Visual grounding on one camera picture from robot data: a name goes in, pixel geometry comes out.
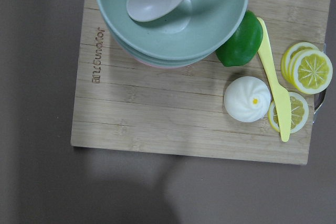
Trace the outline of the wooden cutting board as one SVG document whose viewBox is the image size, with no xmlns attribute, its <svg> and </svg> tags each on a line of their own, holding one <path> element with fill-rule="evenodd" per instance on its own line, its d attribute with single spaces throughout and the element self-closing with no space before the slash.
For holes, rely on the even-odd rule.
<svg viewBox="0 0 336 224">
<path fill-rule="evenodd" d="M 282 142 L 267 118 L 242 123 L 224 109 L 224 89 L 236 78 L 267 81 L 258 56 L 226 68 L 214 54 L 176 69 L 132 58 L 111 36 L 96 0 L 83 8 L 71 145 L 76 147 L 305 165 L 313 114 Z"/>
</svg>

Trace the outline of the white garlic bulb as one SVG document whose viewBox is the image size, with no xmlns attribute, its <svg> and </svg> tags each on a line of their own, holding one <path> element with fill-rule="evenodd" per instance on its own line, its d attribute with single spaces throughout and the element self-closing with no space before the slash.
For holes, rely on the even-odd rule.
<svg viewBox="0 0 336 224">
<path fill-rule="evenodd" d="M 227 113 L 241 122 L 255 122 L 262 119 L 271 102 L 266 84 L 251 76 L 234 80 L 225 90 L 223 103 Z"/>
</svg>

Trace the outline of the green lime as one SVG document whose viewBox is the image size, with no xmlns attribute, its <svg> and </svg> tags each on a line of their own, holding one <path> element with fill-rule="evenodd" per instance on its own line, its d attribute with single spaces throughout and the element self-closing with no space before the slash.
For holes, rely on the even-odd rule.
<svg viewBox="0 0 336 224">
<path fill-rule="evenodd" d="M 262 26 L 256 15 L 248 10 L 237 30 L 215 53 L 225 67 L 243 66 L 253 59 L 262 39 Z"/>
</svg>

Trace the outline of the stacked green bowls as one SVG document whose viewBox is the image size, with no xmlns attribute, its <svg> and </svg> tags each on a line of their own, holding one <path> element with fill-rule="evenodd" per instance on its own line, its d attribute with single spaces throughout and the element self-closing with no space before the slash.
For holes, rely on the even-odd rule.
<svg viewBox="0 0 336 224">
<path fill-rule="evenodd" d="M 126 9 L 127 0 L 97 0 L 113 37 L 141 61 L 193 63 L 204 59 L 236 31 L 248 0 L 184 0 L 169 14 L 136 22 Z"/>
</svg>

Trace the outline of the yellow plastic knife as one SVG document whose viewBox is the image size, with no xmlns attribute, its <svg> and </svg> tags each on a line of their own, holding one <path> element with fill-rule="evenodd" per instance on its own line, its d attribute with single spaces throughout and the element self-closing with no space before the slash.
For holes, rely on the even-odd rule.
<svg viewBox="0 0 336 224">
<path fill-rule="evenodd" d="M 262 18 L 257 17 L 257 19 L 263 30 L 258 55 L 264 67 L 277 110 L 281 140 L 288 142 L 291 130 L 291 102 L 289 92 L 278 81 L 266 24 Z"/>
</svg>

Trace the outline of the lemon half slice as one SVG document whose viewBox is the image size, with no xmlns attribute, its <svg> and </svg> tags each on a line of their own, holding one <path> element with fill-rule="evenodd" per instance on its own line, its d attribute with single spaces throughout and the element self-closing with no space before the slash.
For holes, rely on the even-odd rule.
<svg viewBox="0 0 336 224">
<path fill-rule="evenodd" d="M 309 107 L 306 99 L 300 94 L 295 92 L 289 92 L 289 96 L 291 101 L 290 133 L 293 134 L 300 131 L 306 124 L 309 116 Z M 270 126 L 277 132 L 280 132 L 274 101 L 271 101 L 267 115 Z"/>
</svg>

